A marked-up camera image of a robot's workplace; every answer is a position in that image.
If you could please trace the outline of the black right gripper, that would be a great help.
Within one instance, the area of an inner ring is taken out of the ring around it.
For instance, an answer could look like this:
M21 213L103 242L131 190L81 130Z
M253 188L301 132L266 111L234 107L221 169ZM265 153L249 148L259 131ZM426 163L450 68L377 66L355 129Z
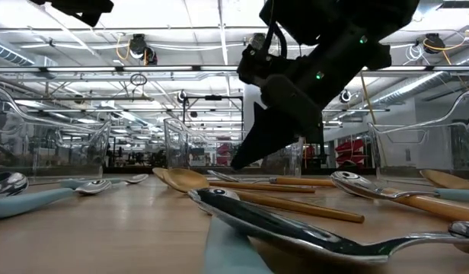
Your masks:
M363 68L391 65L390 47L363 27L347 24L321 41L307 55L271 72L261 86L267 108L253 103L254 122L231 167L240 170L282 148L322 137L322 110Z

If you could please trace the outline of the wooden spoon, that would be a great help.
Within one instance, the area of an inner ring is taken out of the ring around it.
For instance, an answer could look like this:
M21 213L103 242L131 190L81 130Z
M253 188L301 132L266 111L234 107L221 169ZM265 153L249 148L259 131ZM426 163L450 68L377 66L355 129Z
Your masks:
M447 174L437 170L421 170L420 174L427 179L433 186L469 190L469 181L451 174Z

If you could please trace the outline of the white pillar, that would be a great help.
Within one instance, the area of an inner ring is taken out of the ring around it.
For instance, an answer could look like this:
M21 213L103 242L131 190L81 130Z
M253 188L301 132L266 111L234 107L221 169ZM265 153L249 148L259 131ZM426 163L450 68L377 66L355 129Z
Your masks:
M253 84L244 86L244 128L247 135L243 146L249 152L256 152L263 137L263 118L266 105L261 99L260 89Z

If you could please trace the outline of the ceiling light strip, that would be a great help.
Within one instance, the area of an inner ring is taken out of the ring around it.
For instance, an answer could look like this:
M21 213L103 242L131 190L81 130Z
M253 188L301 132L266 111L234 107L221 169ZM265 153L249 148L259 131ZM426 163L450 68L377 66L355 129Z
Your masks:
M160 66L20 66L0 67L0 73L31 72L235 72L235 65L160 65ZM396 65L364 72L469 72L469 65Z

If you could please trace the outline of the red equipment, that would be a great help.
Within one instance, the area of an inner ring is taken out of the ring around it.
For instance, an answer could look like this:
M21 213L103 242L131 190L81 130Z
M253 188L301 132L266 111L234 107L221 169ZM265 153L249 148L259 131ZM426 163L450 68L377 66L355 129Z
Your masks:
M336 163L345 167L363 167L367 155L363 151L364 142L356 139L344 142L335 148Z

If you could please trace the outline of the clear plastic bin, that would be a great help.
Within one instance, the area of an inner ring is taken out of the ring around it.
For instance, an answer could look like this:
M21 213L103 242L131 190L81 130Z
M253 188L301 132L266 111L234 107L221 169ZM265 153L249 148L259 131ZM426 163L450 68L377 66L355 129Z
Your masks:
M261 158L241 170L231 167L231 160L241 146L241 134L233 131L191 129L175 118L164 120L164 140L167 167L208 170L222 174L302 175L302 141L297 141L277 152Z
M0 172L34 181L100 177L111 122L84 124L63 115L40 115L0 88Z
M469 180L469 91L417 103L414 122L369 123L381 180L423 183L424 170Z

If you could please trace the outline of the black distant rig frame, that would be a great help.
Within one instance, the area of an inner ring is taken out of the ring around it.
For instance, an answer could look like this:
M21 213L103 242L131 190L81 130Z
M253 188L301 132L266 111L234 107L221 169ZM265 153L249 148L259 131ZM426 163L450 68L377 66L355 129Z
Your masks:
M212 132L244 131L242 96L186 96L182 103L181 121L191 129Z

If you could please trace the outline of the silver ventilation duct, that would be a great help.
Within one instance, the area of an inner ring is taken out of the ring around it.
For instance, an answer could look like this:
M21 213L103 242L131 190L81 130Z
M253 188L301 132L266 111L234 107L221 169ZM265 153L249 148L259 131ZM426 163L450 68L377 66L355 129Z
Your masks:
M452 65L469 65L469 47L454 54L449 60ZM452 76L450 72L432 72L418 78L408 78L371 97L370 102L372 105L393 104L424 91L428 91L429 89L441 86L451 81L453 78L455 78L455 76Z
M47 56L34 53L20 53L13 46L5 42L0 42L0 58L17 66L50 67L58 65L55 60Z

